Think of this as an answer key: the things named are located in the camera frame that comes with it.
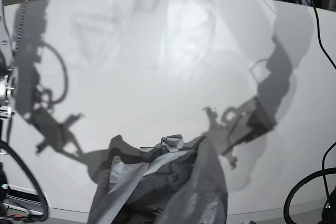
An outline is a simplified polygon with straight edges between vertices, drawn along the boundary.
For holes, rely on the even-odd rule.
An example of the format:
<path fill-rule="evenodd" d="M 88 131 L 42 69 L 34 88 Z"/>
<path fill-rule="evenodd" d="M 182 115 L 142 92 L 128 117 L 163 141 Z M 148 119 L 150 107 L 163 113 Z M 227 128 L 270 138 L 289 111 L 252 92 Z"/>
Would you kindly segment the grey t-shirt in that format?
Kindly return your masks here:
<path fill-rule="evenodd" d="M 228 193 L 211 141 L 180 135 L 135 149 L 121 136 L 93 174 L 88 223 L 226 223 Z"/>

